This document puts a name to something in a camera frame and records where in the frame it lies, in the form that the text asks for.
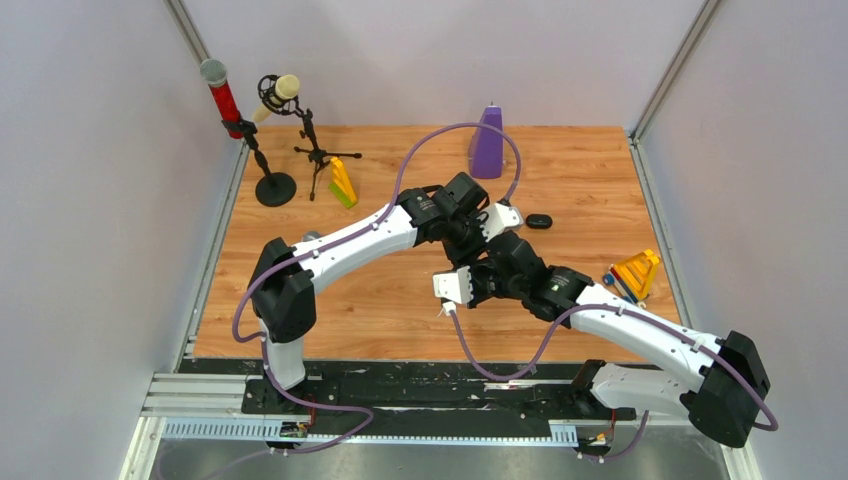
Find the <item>black earbud charging case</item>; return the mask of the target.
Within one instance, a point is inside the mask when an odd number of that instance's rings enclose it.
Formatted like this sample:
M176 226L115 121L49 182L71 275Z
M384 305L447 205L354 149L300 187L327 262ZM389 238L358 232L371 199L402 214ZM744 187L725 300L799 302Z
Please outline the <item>black earbud charging case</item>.
M529 214L525 218L525 224L530 229L545 230L553 225L553 219L547 214Z

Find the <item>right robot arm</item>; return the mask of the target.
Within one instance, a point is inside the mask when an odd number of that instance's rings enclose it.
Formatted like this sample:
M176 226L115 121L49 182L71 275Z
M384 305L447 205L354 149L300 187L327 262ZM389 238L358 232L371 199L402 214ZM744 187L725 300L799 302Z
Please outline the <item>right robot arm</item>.
M580 415L596 417L607 408L662 413L685 418L732 448L745 446L754 429L778 429L765 402L771 382L749 336L735 330L716 336L665 320L578 271L546 265L514 232L454 265L469 308L492 298L516 300L553 329L600 337L650 362L649 368L587 363L588 379L570 392Z

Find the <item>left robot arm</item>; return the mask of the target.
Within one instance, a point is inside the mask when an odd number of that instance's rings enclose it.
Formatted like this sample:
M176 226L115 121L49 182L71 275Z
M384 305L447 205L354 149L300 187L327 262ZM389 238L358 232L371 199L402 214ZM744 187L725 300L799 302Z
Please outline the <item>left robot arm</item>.
M271 404L293 413L305 403L304 338L316 323L319 293L356 269L423 243L442 243L454 266L469 263L484 249L492 207L483 187L459 173L445 185L403 190L375 214L324 237L268 242L248 294L266 374L275 378Z

